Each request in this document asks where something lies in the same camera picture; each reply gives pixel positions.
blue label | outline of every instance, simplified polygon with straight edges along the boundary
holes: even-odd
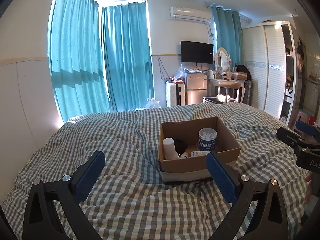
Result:
[[[200,138],[199,151],[213,151],[216,146],[216,138],[211,141],[206,141]]]

wardrobe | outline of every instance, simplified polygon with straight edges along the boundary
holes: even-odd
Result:
[[[242,32],[244,65],[252,77],[251,106],[292,127],[302,86],[295,28],[289,21],[280,21],[249,25]]]

blue gripper pad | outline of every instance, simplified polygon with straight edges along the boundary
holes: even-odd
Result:
[[[315,139],[317,139],[316,137],[320,136],[318,130],[316,127],[309,125],[305,122],[302,122],[300,120],[298,120],[296,122],[296,128],[304,133],[306,133],[307,135],[311,136],[311,137],[315,137]]]
[[[84,202],[96,183],[106,163],[103,152],[95,151],[90,159],[73,174],[74,200]]]
[[[230,169],[219,160],[215,152],[210,152],[207,155],[206,164],[211,177],[217,184],[225,201],[236,204],[240,192],[240,182],[236,178],[235,173],[228,174]]]

hand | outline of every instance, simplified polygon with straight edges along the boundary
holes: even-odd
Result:
[[[307,193],[304,200],[304,203],[306,205],[310,202],[310,197],[312,194],[312,180],[313,180],[313,172],[309,172],[309,174],[304,179],[305,182],[308,182]]]

vanity table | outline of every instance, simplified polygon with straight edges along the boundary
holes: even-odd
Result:
[[[215,68],[216,70],[220,70],[225,72],[230,69],[230,56],[228,55],[227,51],[224,48],[219,48],[217,54],[215,56]],[[213,94],[215,89],[212,90],[212,87],[218,87],[218,94],[220,94],[220,88],[226,89],[225,96],[227,97],[228,89],[237,89],[237,98],[236,101],[239,103],[243,102],[244,99],[244,81],[237,81],[237,80],[225,80],[225,79],[215,79],[212,76],[207,76],[208,79],[208,89],[207,94],[209,96],[215,97],[216,95]],[[239,89],[242,89],[241,100],[239,100]]]

